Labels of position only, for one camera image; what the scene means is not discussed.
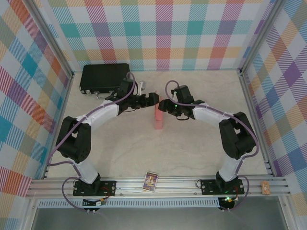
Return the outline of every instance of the black box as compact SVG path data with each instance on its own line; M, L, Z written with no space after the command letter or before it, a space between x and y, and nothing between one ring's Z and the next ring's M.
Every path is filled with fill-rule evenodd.
M110 93L119 88L130 71L128 64L86 65L83 68L80 91L84 94Z

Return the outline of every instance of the wire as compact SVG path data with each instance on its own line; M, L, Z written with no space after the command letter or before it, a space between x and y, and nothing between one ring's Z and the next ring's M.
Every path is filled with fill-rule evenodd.
M135 77L133 75L133 73L131 72L128 72L127 75L126 75L126 78L130 78L130 75L132 76L133 78L133 84L132 84L132 88L130 89L130 91L128 92L128 94L126 96L124 96L123 98L120 98L118 99L117 101L114 101L114 102L110 102L110 103L107 103L107 104L104 104L104 105L101 105L95 109L93 109L92 111L90 111L88 114L86 114L83 118L81 118L80 121L78 121L73 127L72 129L66 134L66 136L60 141L60 143L51 151L51 153L49 154L48 158L47 158L47 164L49 166L57 166L57 165L61 165L61 164L71 164L75 171L77 172L78 176L81 177L81 174L78 170L78 168L71 162L71 161L61 161L61 162L58 162L58 163L51 163L50 162L50 159L52 158L53 154L59 149L59 147L66 141L66 139L73 133L73 131L82 123L82 121L84 121L88 116L90 116L92 113L106 107L106 106L109 106L109 105L112 105L112 104L116 104L118 102L121 102L123 100L125 100L127 97L130 96L130 94L133 93L133 90L134 90L134 87L135 87Z
M139 86L138 86L137 83L135 84L135 86L136 86L136 95L138 95L138 93L139 93Z
M244 197L242 198L241 202L240 202L239 204L237 204L236 206L234 206L231 210L234 210L234 209L238 208L240 205L242 205L243 201L246 199L246 197L247 197L248 194L249 194L249 180L248 180L248 178L247 178L246 176L243 176L243 175L239 175L238 177L239 177L239 178L240 178L240 177L241 177L241 178L244 178L244 179L246 180L247 184L248 184L248 187L247 187L247 189L246 189L245 195L244 195ZM224 207L222 207L222 206L220 206L220 207L221 207L222 209L224 209L225 211L230 211L230 210L228 210L227 208L224 208Z
M76 181L78 181L78 180L74 180L74 181L72 182L72 186L73 186L75 189L77 189L77 187L76 187Z
M108 199L108 198L110 197L110 195L111 195L110 190L109 190L107 187L102 187L102 189L105 189L105 190L107 190L107 192L108 192L108 196L107 196L106 198L104 198L104 200L106 200L106 199Z
M199 189L201 189L201 187L198 186L198 181L196 182L196 187L198 187Z
M235 190L236 190L236 199L239 200L239 192L238 192L238 188L235 186Z
M178 119L178 116L176 116L176 119L177 119L178 121L187 121L187 120L189 120L189 117L184 118L184 119Z
M168 85L169 85L171 82L176 83L176 84L177 84L177 87L179 87L179 83L178 83L178 81L176 81L176 80L170 80L170 81L168 81L168 82L166 83L166 85L165 85L165 93L166 93L166 95L167 95L167 97L169 98L170 101L172 101L172 102L175 103L175 104L181 105L181 106L193 106L193 107L201 107L201 108L209 109L209 110L211 110L211 111L213 111L213 112L216 112L216 113L218 113L218 114L227 116L227 117L229 117L229 118L235 120L235 121L238 122L239 124L241 124L241 125L247 130L247 132L249 132L250 135L253 137L253 139L254 139L254 141L255 141L255 144L256 144L256 151L255 151L255 153L253 153L253 154L251 154L251 155L247 155L247 156L245 156L245 157L242 158L242 160L240 161L240 163L239 163L239 165L238 165L238 167L237 167L237 169L236 169L236 174L238 174L238 172L239 172L239 170L240 170L240 168L241 168L241 166L242 166L243 160L246 159L246 158L250 158L250 157L256 156L256 155L258 154L259 150L260 150L259 143L258 143L258 140L257 140L257 138L256 138L256 136L255 136L255 134L254 134L254 132L251 131L251 129L250 129L247 125L245 125L241 120L239 120L238 118L236 118L236 117L234 117L234 116L232 116L232 115L230 115L230 114L224 113L224 112L222 112L222 111L220 111L220 110L218 110L218 109L215 109L215 108L213 108L213 107L205 106L205 105L202 105L202 104L184 104L184 103L180 103L180 102L174 101L174 99L173 99L173 98L168 94L168 92L167 92L167 87L168 87Z
M130 91L128 92L128 94L127 94L126 96L124 96L123 98L118 99L117 101L110 102L110 103L104 104L104 105L102 105L102 106L99 106L99 107L93 109L92 111L90 111L88 114L86 114L83 118L81 118L81 120L80 120L78 123L76 123L76 124L72 127L72 129L71 129L71 130L66 134L66 136L60 141L60 143L51 151L50 155L49 155L48 158L47 158L47 164L48 164L49 166L57 166L57 165L61 165L61 164L71 164L71 165L74 167L75 171L77 172L77 174L78 174L79 177L69 177L69 178L67 178L67 179L63 182L63 184L62 184L62 194L63 194L64 199L65 199L72 207L74 207L75 209L78 209L78 210L81 210L81 211L85 211L83 208L80 208L80 207L75 206L75 205L66 197L66 195L65 195L65 193L64 193L64 185L65 185L65 183L66 183L68 180L71 180L71 179L79 180L79 179L81 179L81 173L80 173L80 171L78 170L78 168L77 168L72 162L70 162L70 161L62 161L62 162L58 162L58 163L51 163L51 162L50 162L50 159L52 158L53 154L59 149L59 147L66 141L66 139L67 139L67 138L73 133L73 131L78 127L78 125L80 125L80 124L82 123L82 121L84 121L88 116L90 116L92 113L98 111L98 110L101 109L101 108L104 108L104 107L106 107L106 106L109 106L109 105L112 105L112 104L116 104L116 103L118 103L118 102L121 102L121 101L125 100L127 97L129 97L130 94L132 94L132 92L133 92L133 90L134 90L134 87L135 87L135 77L134 77L133 73L128 72L127 75L126 75L126 78L129 78L130 75L131 75L132 78L133 78L133 84L132 84L132 88L130 89Z
M65 193L64 193L64 185L65 185L65 183L66 183L68 180L71 180L71 179L79 180L80 177L72 176L72 177L67 178L67 179L63 182L63 184L62 184L62 194L63 194L63 197L64 197L64 199L65 199L71 206L73 206L75 209L78 209L78 210L83 211L83 212L87 212L87 211L84 210L83 208L80 208L80 207L75 206L75 205L66 197L66 195L65 195Z
M133 110L129 110L129 111L124 111L123 113L129 113L129 112L133 112L135 111L136 109L133 109Z

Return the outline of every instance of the marble surface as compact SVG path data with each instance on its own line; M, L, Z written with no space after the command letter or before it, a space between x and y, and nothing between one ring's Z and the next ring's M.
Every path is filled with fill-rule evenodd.
M194 99L201 99L222 111L248 114L244 95L234 70L142 71L136 80L147 82L144 93L165 95L165 84L177 80L187 85ZM103 100L79 91L81 74L75 75L66 116L76 117L99 106ZM92 134L90 159L101 176L144 176L146 171L160 176L215 175L224 162L218 127L197 120L177 121L164 114L162 130L154 129L154 108L123 113ZM56 152L52 162L65 160ZM246 159L240 174L266 174L262 154ZM69 165L49 169L48 177L76 175Z

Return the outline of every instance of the colorful plaid wall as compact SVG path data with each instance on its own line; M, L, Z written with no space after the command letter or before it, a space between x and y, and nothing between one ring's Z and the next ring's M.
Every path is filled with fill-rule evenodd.
M267 6L267 9L265 10L258 26L257 26L257 29L255 30L253 36L252 36L252 39L249 41L249 44L248 44L248 47L246 48L245 52L244 52L244 55L243 55L243 58L240 62L240 65L239 65L239 69L242 68L246 58L248 57L249 55L249 52L250 52L250 49L253 47L253 45L255 44L255 41L257 40L257 37L258 37L258 34L259 32L261 31L263 25L264 25L264 22L265 20L267 19L267 17L269 16L270 12L271 12L271 9L273 8L273 5L274 3L276 2L276 0L270 0L270 3L268 4Z
M0 0L0 229L16 228L68 78L21 0Z
M288 0L246 75L274 166L307 229L307 1Z
M130 63L132 70L237 69L267 0L36 0L73 66ZM58 37L55 15L65 37ZM69 47L64 46L65 39ZM71 49L74 57L69 57Z

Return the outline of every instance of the vent grille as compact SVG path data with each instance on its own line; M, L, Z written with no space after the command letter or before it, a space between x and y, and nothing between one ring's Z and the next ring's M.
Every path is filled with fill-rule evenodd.
M76 206L82 206L82 199L72 199ZM70 208L70 204L65 199L41 199L38 208ZM116 198L107 200L106 204L100 206L107 207L219 207L218 198Z

